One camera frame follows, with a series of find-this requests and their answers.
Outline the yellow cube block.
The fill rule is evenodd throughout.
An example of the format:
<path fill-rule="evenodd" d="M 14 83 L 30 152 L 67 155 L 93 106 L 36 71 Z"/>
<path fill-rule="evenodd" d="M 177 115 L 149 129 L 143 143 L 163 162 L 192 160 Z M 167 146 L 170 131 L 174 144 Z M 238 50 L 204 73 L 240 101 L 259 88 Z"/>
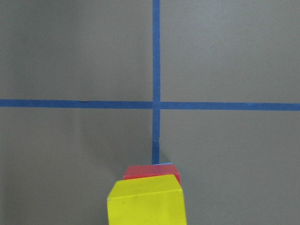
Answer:
<path fill-rule="evenodd" d="M 174 175 L 119 180 L 107 198 L 111 225 L 185 225 L 184 194 Z"/>

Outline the red cube block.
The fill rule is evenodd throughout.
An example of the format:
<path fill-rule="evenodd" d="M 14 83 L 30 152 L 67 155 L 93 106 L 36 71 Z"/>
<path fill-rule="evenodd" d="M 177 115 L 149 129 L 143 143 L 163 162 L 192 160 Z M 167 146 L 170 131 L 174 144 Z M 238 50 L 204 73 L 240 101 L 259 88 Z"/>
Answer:
<path fill-rule="evenodd" d="M 134 165 L 129 166 L 123 175 L 124 180 L 161 175 L 174 175 L 181 183 L 181 175 L 174 164 L 172 165 Z"/>

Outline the blue cube block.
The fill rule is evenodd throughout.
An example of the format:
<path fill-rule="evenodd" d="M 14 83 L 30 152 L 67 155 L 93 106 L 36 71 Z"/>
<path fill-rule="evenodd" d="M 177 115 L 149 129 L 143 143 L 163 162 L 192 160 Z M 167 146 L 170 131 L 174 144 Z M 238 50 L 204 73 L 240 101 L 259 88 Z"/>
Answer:
<path fill-rule="evenodd" d="M 158 164 L 152 164 L 152 165 L 172 165 L 172 162 L 165 162 L 165 163 L 158 163 Z"/>

